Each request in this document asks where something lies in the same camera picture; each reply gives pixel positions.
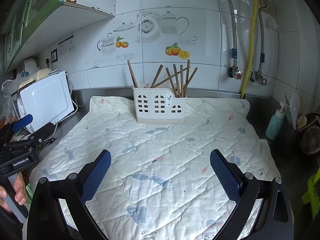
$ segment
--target kitchen counter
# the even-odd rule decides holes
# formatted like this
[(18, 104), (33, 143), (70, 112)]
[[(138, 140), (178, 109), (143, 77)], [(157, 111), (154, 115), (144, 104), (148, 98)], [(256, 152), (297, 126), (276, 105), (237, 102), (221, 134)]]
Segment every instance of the kitchen counter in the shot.
[[(58, 125), (55, 137), (57, 138), (52, 144), (44, 148), (40, 154), (40, 161), (58, 145), (60, 140), (89, 112), (89, 101), (92, 96), (122, 96), (133, 99), (131, 88), (115, 89), (94, 89), (78, 90), (72, 94), (73, 100), (78, 104), (79, 110), (72, 117), (66, 119)], [(223, 93), (207, 90), (190, 89), (189, 97), (210, 97), (210, 98), (239, 98), (238, 94)], [(307, 190), (308, 179), (316, 173), (319, 166), (314, 160), (301, 161), (298, 157), (291, 160), (284, 160), (276, 154), (274, 142), (269, 140), (264, 132), (268, 126), (271, 116), (278, 108), (278, 103), (267, 98), (257, 98), (247, 96), (246, 100), (250, 103), (250, 110), (247, 115), (248, 122), (253, 126), (257, 135), (261, 139), (268, 141), (271, 155), (281, 174), (281, 178), (287, 190), (294, 214), (294, 235), (298, 239), (311, 223), (311, 207), (302, 204), (301, 196)]]

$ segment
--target wooden chopstick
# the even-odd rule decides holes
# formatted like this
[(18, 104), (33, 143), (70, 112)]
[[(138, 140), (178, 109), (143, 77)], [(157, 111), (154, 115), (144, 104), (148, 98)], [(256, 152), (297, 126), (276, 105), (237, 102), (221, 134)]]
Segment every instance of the wooden chopstick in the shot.
[[(188, 62), (187, 62), (187, 75), (186, 75), (186, 83), (188, 82), (188, 79), (189, 79), (189, 69), (190, 69), (190, 59), (188, 59)], [(186, 92), (185, 90), (183, 90), (183, 97), (186, 97)]]
[(131, 74), (133, 86), (134, 86), (135, 88), (138, 88), (138, 84), (137, 84), (136, 78), (135, 78), (135, 76), (134, 76), (134, 73), (133, 73), (133, 70), (132, 70), (130, 61), (128, 60), (127, 62), (128, 62), (128, 66), (129, 66), (129, 70), (130, 70), (130, 74)]
[(177, 74), (177, 67), (175, 64), (173, 64), (173, 70), (174, 70), (174, 76), (176, 77), (176, 83), (177, 83), (177, 89), (178, 89), (178, 97), (180, 95), (180, 85), (179, 85), (179, 77)]
[(184, 93), (185, 93), (186, 96), (187, 96), (188, 85), (189, 85), (191, 79), (193, 78), (193, 76), (195, 75), (195, 73), (197, 72), (197, 70), (198, 70), (198, 68), (196, 67), (195, 70), (193, 71), (193, 73), (191, 74), (190, 78), (188, 79), (188, 82), (184, 86)]
[(169, 80), (169, 78), (166, 78), (164, 80), (162, 80), (160, 83), (156, 84), (153, 86), (153, 88), (156, 88), (157, 86), (160, 86), (161, 84), (163, 84), (164, 82), (167, 82)]
[(157, 73), (156, 73), (156, 76), (155, 76), (155, 78), (154, 78), (154, 80), (153, 80), (150, 88), (153, 88), (153, 86), (155, 85), (155, 83), (156, 83), (156, 81), (157, 81), (157, 78), (158, 78), (158, 76), (160, 75), (160, 72), (161, 72), (162, 68), (163, 68), (163, 65), (160, 65), (159, 68), (158, 68), (158, 71), (157, 71)]
[(171, 83), (171, 86), (172, 86), (172, 90), (173, 90), (174, 96), (177, 98), (177, 93), (176, 93), (176, 90), (175, 90), (175, 88), (174, 88), (174, 84), (173, 84), (173, 81), (172, 81), (172, 78), (171, 78), (171, 74), (170, 74), (169, 68), (165, 68), (165, 70), (167, 71), (168, 78), (169, 78), (169, 80), (170, 80), (170, 83)]
[(183, 92), (183, 65), (180, 65), (180, 78), (181, 78), (181, 95), (180, 97), (183, 98), (184, 92)]

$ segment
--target metal hose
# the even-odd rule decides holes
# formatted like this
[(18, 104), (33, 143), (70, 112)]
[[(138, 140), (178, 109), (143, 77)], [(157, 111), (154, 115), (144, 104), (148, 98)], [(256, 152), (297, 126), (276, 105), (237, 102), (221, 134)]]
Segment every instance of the metal hose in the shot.
[[(232, 24), (232, 40), (233, 40), (233, 49), (237, 49), (237, 32), (236, 32), (236, 18), (235, 13), (233, 11), (233, 5), (231, 0), (227, 0), (229, 9), (230, 9), (230, 15), (231, 15), (231, 24)], [(237, 59), (233, 58), (233, 65), (237, 66)]]
[[(270, 2), (269, 0), (266, 0), (266, 6), (265, 7), (260, 7), (258, 10), (258, 17), (259, 17), (259, 22), (260, 22), (260, 36), (261, 36), (261, 51), (260, 51), (260, 55), (263, 54), (264, 57), (264, 31), (263, 31), (263, 21), (262, 21), (262, 16), (261, 16), (261, 12), (268, 9), (270, 6)], [(262, 73), (262, 65), (263, 65), (263, 60), (260, 60), (259, 62), (259, 69), (258, 72)]]

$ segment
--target kitchen cabinet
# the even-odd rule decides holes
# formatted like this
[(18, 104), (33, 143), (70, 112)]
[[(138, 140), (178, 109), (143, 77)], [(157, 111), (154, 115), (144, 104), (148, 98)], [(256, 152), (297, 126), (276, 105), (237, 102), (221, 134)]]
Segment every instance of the kitchen cabinet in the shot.
[(20, 0), (19, 3), (12, 19), (5, 23), (6, 71), (15, 69), (25, 58), (40, 54), (67, 34), (114, 17), (116, 9), (116, 0)]

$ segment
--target white microwave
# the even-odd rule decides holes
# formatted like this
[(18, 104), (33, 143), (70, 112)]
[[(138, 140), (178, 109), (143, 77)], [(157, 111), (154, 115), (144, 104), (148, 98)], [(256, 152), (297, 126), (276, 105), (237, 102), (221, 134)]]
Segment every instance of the white microwave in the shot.
[(15, 106), (19, 118), (27, 114), (33, 116), (32, 123), (26, 126), (30, 133), (48, 122), (56, 124), (62, 120), (74, 110), (65, 71), (43, 78), (23, 89), (17, 94)]

